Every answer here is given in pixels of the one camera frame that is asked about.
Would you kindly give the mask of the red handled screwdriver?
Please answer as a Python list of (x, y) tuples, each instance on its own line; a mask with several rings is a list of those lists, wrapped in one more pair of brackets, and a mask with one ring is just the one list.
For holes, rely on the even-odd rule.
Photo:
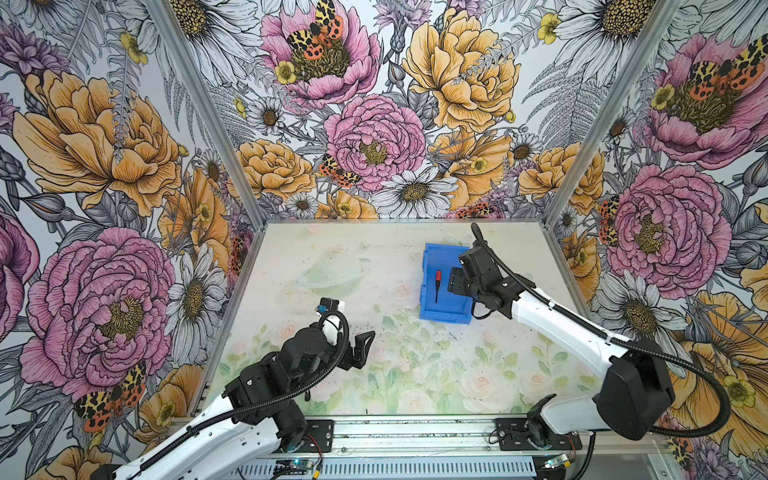
[(441, 284), (442, 284), (442, 278), (443, 278), (442, 271), (438, 269), (435, 272), (435, 282), (434, 282), (434, 297), (435, 297), (434, 300), (435, 300), (435, 304), (437, 304), (439, 302), (439, 294), (440, 294), (440, 288), (441, 288)]

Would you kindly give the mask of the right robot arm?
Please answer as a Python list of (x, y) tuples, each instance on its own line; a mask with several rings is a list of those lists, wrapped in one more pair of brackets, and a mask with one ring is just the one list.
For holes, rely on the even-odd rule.
[(504, 274), (495, 254), (475, 245), (458, 257), (448, 289), (558, 344), (588, 367), (599, 384), (577, 396), (549, 394), (526, 414), (531, 441), (548, 444), (554, 435), (610, 430), (642, 439), (671, 405), (674, 392), (658, 346), (633, 341), (563, 307), (523, 277)]

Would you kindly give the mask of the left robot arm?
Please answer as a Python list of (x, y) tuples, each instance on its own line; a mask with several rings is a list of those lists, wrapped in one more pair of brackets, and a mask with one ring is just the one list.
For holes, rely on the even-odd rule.
[(245, 367), (186, 426), (128, 464), (98, 467), (94, 479), (217, 479), (247, 460), (297, 448), (308, 428), (295, 399), (335, 369), (362, 368), (375, 338), (351, 337), (342, 315), (296, 332), (280, 350)]

